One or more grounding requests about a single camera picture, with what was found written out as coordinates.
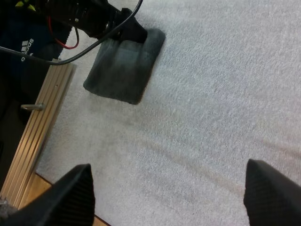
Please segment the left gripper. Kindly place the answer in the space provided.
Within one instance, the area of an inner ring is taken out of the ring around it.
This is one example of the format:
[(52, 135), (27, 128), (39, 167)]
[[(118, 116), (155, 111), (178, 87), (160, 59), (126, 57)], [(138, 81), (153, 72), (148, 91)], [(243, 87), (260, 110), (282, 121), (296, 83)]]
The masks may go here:
[[(132, 11), (118, 10), (106, 0), (47, 0), (46, 13), (51, 19), (101, 38), (121, 24)], [(119, 41), (144, 43), (148, 32), (133, 17), (118, 32)]]

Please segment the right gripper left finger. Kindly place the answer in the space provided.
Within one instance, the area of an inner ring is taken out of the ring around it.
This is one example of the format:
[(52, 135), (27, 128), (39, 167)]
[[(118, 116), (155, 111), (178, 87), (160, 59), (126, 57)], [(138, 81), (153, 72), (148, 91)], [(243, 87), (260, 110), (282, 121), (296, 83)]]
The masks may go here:
[(72, 168), (42, 195), (1, 222), (2, 226), (91, 226), (95, 194), (90, 164)]

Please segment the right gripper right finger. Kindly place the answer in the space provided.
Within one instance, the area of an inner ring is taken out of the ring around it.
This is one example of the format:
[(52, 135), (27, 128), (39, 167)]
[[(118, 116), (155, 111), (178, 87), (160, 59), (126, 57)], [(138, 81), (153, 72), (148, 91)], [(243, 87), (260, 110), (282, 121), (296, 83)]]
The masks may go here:
[(243, 202), (251, 226), (301, 224), (301, 186), (264, 161), (247, 162)]

